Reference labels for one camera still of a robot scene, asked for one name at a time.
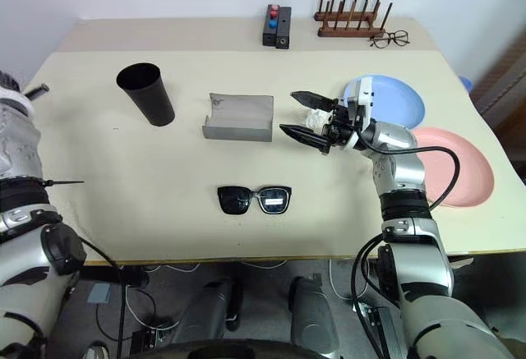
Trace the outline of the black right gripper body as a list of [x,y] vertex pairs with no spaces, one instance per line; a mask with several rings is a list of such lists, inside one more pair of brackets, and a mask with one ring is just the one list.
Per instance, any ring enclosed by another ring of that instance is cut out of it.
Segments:
[[356,102],[345,107],[337,99],[332,99],[331,102],[331,115],[322,128],[322,135],[333,146],[353,148],[358,142],[356,130],[363,128],[364,107]]

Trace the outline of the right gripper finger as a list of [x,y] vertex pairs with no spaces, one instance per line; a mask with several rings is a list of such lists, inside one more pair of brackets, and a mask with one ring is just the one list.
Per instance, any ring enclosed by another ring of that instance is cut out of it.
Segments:
[[311,91],[294,91],[290,96],[307,108],[325,112],[332,112],[338,104],[337,99],[329,99]]
[[319,150],[322,154],[330,152],[331,143],[327,137],[316,134],[312,129],[299,125],[280,124],[279,128],[289,137],[301,144]]

